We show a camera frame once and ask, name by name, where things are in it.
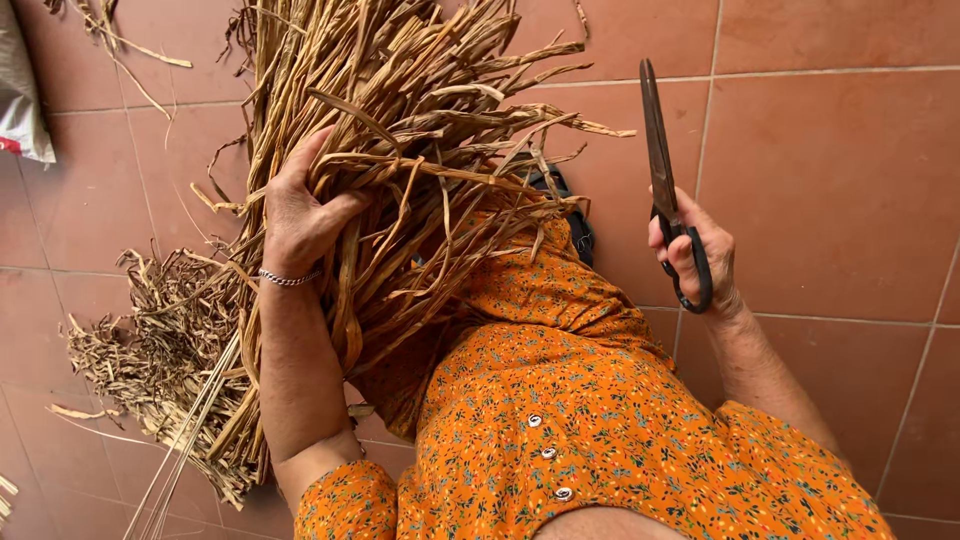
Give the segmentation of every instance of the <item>black scissor handle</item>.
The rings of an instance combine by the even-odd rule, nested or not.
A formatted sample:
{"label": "black scissor handle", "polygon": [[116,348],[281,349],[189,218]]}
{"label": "black scissor handle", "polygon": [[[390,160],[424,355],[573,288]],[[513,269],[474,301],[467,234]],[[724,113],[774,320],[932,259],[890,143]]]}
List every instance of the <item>black scissor handle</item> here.
{"label": "black scissor handle", "polygon": [[664,245],[669,246],[671,242],[683,234],[690,237],[693,263],[697,268],[697,274],[700,276],[700,304],[690,302],[690,300],[686,298],[686,295],[684,295],[684,292],[680,290],[680,275],[677,274],[677,270],[674,269],[669,260],[665,260],[660,265],[663,267],[663,271],[666,272],[667,276],[673,278],[673,291],[677,293],[677,300],[680,300],[680,305],[691,313],[703,313],[710,307],[710,302],[713,300],[713,275],[710,274],[710,262],[707,260],[707,251],[704,250],[704,242],[700,239],[697,228],[679,225],[676,227],[671,226],[670,221],[657,211],[656,206],[654,206],[650,212],[651,219],[654,216],[660,219],[660,231],[663,232]]}

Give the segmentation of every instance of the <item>hand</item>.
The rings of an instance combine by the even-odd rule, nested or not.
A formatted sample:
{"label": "hand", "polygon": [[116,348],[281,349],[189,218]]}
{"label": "hand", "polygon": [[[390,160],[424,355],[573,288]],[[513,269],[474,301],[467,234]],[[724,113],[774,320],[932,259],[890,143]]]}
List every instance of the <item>hand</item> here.
{"label": "hand", "polygon": [[[736,314],[743,307],[740,294],[733,284],[733,236],[724,231],[693,199],[677,188],[677,206],[680,220],[688,227],[696,227],[707,252],[710,274],[713,277],[713,301],[706,314],[723,317]],[[693,261],[690,237],[684,234],[669,246],[663,243],[660,219],[650,221],[648,243],[657,253],[657,261],[669,260],[680,276],[680,290],[694,304],[700,302],[700,275]]]}
{"label": "hand", "polygon": [[331,131],[332,126],[320,130],[297,145],[267,183],[263,267],[282,278],[309,274],[347,222],[370,203],[359,191],[348,191],[321,205],[307,190],[307,172]]}

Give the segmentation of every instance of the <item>woman's left hand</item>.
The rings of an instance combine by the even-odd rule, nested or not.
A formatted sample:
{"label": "woman's left hand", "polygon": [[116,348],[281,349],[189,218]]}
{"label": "woman's left hand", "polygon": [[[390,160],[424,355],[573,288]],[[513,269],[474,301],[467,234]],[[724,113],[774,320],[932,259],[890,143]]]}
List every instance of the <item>woman's left hand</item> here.
{"label": "woman's left hand", "polygon": [[309,274],[347,222],[370,203],[359,191],[347,191],[321,205],[307,190],[310,165],[331,131],[332,126],[324,128],[301,142],[267,183],[263,268],[282,278]]}

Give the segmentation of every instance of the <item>floral print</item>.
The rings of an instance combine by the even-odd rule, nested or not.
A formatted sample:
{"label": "floral print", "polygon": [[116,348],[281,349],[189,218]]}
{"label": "floral print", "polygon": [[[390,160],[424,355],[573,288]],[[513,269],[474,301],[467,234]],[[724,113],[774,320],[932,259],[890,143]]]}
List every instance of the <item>floral print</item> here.
{"label": "floral print", "polygon": [[488,260],[465,283],[487,322],[426,328],[351,381],[416,437],[417,463],[398,485],[369,461],[328,473],[302,496],[298,538],[531,538],[596,504],[696,539],[893,538],[836,456],[750,407],[698,403],[565,222],[545,238],[533,262]]}

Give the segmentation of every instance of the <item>finger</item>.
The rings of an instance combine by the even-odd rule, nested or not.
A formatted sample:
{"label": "finger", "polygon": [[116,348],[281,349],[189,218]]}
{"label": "finger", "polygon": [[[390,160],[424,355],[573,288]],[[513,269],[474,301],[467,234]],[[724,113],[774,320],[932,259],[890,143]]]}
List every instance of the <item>finger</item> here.
{"label": "finger", "polygon": [[680,220],[688,227],[697,229],[716,227],[709,214],[679,187],[677,188],[677,213],[680,215]]}
{"label": "finger", "polygon": [[310,165],[313,164],[313,160],[320,153],[320,149],[324,146],[326,138],[330,136],[332,131],[333,126],[327,126],[302,140],[287,157],[287,161],[283,163],[283,167],[280,168],[276,178],[282,182],[302,184],[306,178],[306,173],[310,170]]}
{"label": "finger", "polygon": [[693,242],[684,234],[670,243],[667,258],[680,276],[680,290],[687,300],[694,304],[700,302],[700,275],[693,260]]}
{"label": "finger", "polygon": [[366,193],[345,191],[314,211],[317,212],[325,234],[339,234],[347,222],[368,207],[371,201],[371,197]]}
{"label": "finger", "polygon": [[664,262],[666,260],[666,245],[663,243],[663,230],[660,228],[660,218],[654,216],[650,220],[650,225],[647,227],[649,235],[647,236],[647,244],[654,249],[654,253],[657,254],[657,262]]}

